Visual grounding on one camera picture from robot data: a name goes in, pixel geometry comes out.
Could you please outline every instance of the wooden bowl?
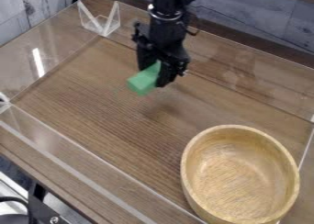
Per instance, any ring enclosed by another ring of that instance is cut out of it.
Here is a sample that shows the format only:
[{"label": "wooden bowl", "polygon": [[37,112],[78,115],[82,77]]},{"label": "wooden bowl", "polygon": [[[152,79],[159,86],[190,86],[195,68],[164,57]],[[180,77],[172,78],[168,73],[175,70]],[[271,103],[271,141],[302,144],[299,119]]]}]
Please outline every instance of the wooden bowl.
[{"label": "wooden bowl", "polygon": [[294,159],[281,143],[245,126],[218,126],[188,143],[182,158],[187,202],[211,224],[277,223],[299,192]]}]

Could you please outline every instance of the black mechanical part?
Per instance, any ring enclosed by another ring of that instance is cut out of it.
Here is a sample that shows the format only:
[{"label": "black mechanical part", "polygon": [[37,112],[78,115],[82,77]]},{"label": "black mechanical part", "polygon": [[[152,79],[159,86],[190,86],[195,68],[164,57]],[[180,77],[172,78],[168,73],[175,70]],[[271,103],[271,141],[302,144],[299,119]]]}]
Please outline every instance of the black mechanical part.
[{"label": "black mechanical part", "polygon": [[148,6],[150,26],[136,22],[132,40],[138,43],[140,71],[160,60],[156,87],[184,76],[190,57],[183,47],[188,25],[187,6],[194,0],[154,0]]}]

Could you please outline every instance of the bowl rim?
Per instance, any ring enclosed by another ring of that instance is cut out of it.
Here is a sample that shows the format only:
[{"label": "bowl rim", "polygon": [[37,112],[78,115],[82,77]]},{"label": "bowl rim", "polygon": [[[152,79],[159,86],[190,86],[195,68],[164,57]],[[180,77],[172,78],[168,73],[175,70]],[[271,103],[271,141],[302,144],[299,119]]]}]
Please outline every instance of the bowl rim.
[{"label": "bowl rim", "polygon": [[[277,148],[279,149],[279,151],[282,152],[282,154],[285,155],[289,164],[291,166],[291,172],[293,172],[293,177],[294,177],[294,188],[291,191],[291,196],[285,204],[285,206],[269,217],[263,217],[263,218],[254,218],[251,220],[242,220],[239,218],[234,218],[226,215],[222,215],[219,212],[215,212],[214,210],[210,210],[208,208],[204,209],[202,206],[202,202],[199,200],[199,197],[196,196],[190,182],[187,180],[187,156],[190,153],[190,150],[195,144],[195,142],[200,139],[200,137],[208,133],[212,133],[214,131],[222,130],[222,129],[243,129],[247,131],[251,131],[254,133],[258,133],[259,135],[262,135],[265,138],[267,138],[275,145]],[[202,131],[188,142],[184,152],[183,152],[183,156],[182,156],[182,162],[180,162],[180,176],[182,176],[182,185],[184,186],[184,189],[187,190],[187,193],[191,197],[191,199],[194,200],[194,202],[198,204],[198,206],[202,208],[202,210],[208,213],[211,216],[214,216],[215,218],[219,218],[223,221],[227,221],[230,223],[235,223],[235,224],[253,224],[253,223],[259,223],[259,224],[266,224],[270,221],[275,221],[279,220],[289,212],[289,210],[291,209],[291,206],[295,202],[295,199],[298,197],[299,194],[299,186],[301,186],[301,179],[299,179],[299,172],[298,172],[298,167],[295,164],[295,160],[291,157],[290,152],[287,151],[287,149],[285,148],[285,146],[279,143],[279,141],[273,138],[270,135],[267,135],[266,133],[263,133],[262,131],[259,131],[258,129],[254,129],[253,127],[249,126],[242,126],[242,125],[221,125],[221,126],[214,126],[210,129],[206,129],[204,131]]]}]

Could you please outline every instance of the green block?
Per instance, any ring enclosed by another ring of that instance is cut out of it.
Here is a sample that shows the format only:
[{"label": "green block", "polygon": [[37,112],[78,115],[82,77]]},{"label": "green block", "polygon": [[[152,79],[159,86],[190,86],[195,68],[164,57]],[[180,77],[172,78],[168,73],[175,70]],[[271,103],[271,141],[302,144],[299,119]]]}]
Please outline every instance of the green block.
[{"label": "green block", "polygon": [[127,79],[127,86],[138,93],[147,95],[156,87],[158,74],[160,71],[160,61],[140,71],[135,76]]}]

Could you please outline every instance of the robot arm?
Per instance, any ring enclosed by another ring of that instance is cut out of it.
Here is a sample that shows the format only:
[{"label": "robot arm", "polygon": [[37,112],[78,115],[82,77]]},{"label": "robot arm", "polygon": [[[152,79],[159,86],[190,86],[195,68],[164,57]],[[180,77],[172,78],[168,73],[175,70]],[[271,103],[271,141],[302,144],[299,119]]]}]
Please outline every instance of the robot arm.
[{"label": "robot arm", "polygon": [[187,6],[194,0],[152,0],[150,25],[135,24],[132,40],[138,43],[140,71],[160,61],[156,87],[164,87],[187,72],[190,57],[183,47],[187,35]]}]

